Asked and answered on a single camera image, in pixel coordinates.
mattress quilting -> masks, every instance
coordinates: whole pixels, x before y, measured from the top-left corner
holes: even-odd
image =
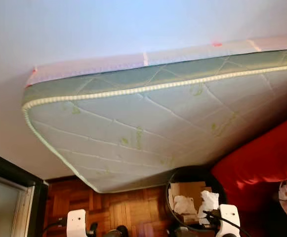
[[[98,192],[164,184],[287,118],[287,50],[82,75],[25,89],[37,137]]]

tissue paper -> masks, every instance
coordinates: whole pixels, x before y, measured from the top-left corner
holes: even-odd
[[[219,207],[219,194],[202,191],[203,203],[199,207],[198,218],[205,218],[206,214],[203,211],[217,210]]]
[[[194,200],[185,196],[176,196],[174,198],[174,211],[178,214],[197,214]]]

red fabric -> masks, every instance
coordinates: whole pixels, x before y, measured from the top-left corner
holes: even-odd
[[[220,161],[213,175],[239,211],[263,208],[287,179],[287,121]]]

parquet floor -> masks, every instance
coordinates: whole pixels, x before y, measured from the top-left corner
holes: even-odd
[[[165,213],[165,187],[118,194],[98,194],[79,179],[50,184],[44,225],[67,216],[70,210],[86,210],[86,227],[98,222],[101,237],[125,225],[131,237],[166,237],[170,220]],[[65,227],[52,227],[43,237],[65,237]]]

black knob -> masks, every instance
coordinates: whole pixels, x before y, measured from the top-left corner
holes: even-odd
[[[234,234],[226,234],[226,235],[224,235],[223,237],[237,237],[237,236],[234,235]]]

